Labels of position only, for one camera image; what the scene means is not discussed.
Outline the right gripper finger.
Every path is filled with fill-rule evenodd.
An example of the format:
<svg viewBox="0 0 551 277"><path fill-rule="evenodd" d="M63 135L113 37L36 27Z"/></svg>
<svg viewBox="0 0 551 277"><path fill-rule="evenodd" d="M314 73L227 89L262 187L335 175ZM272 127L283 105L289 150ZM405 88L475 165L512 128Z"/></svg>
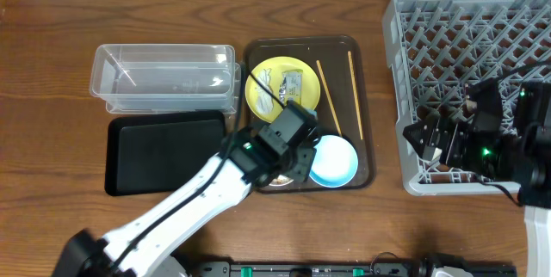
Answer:
<svg viewBox="0 0 551 277"><path fill-rule="evenodd" d="M413 150L415 150L415 152L417 153L418 157L427 162L438 161L442 154L441 148L438 148L430 141L426 141L424 139L412 143L412 147Z"/></svg>
<svg viewBox="0 0 551 277"><path fill-rule="evenodd" d="M430 144L432 129L432 122L419 121L406 126L402 135L413 148L423 148Z"/></svg>

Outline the white bowl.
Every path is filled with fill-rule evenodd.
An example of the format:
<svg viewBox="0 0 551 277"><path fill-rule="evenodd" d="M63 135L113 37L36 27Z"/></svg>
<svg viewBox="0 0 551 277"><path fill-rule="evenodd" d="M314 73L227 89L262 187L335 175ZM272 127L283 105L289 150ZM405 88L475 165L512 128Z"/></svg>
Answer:
<svg viewBox="0 0 551 277"><path fill-rule="evenodd" d="M284 175L279 175L276 178L274 178L270 183L270 187L283 187L290 183L292 183L294 180L292 178L289 178Z"/></svg>

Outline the green snack wrapper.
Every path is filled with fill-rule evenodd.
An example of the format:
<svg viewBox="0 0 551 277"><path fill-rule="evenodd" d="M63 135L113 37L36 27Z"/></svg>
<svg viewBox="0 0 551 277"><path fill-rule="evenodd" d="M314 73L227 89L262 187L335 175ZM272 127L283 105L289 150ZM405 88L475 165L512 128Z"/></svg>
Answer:
<svg viewBox="0 0 551 277"><path fill-rule="evenodd" d="M302 70L288 70L282 73L282 82L279 86L279 98L283 103L294 101L300 103L302 89Z"/></svg>

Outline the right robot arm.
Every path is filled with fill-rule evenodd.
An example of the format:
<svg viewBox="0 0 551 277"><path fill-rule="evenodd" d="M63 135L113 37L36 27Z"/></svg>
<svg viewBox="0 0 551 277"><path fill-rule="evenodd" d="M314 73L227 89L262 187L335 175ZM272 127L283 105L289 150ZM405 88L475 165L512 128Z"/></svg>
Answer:
<svg viewBox="0 0 551 277"><path fill-rule="evenodd" d="M520 87L513 126L501 132L504 118L499 80L468 88L471 122L429 116L406 126L403 136L424 160L474 173L480 184L519 186L512 201L524 209L528 236L529 276L550 274L550 86L528 82Z"/></svg>

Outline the white napkin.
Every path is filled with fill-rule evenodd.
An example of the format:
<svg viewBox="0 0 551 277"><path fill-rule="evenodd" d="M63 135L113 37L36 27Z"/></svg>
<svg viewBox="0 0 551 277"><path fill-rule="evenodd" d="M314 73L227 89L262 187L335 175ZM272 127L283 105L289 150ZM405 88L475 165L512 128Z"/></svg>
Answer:
<svg viewBox="0 0 551 277"><path fill-rule="evenodd" d="M255 103L257 111L262 114L270 114L274 108L273 99L270 96L272 92L270 85L271 81L271 69L261 69L256 74L256 79L258 81L256 91L257 91L257 100Z"/></svg>

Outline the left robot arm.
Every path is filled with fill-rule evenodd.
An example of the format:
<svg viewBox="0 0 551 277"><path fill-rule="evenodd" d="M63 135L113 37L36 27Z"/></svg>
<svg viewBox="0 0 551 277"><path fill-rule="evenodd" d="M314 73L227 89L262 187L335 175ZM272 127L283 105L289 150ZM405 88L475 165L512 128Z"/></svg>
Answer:
<svg viewBox="0 0 551 277"><path fill-rule="evenodd" d="M101 239L87 230L73 236L53 275L153 275L177 247L253 188L282 173L306 176L317 137L309 122L273 122L256 134L250 128L235 132L189 182L149 212Z"/></svg>

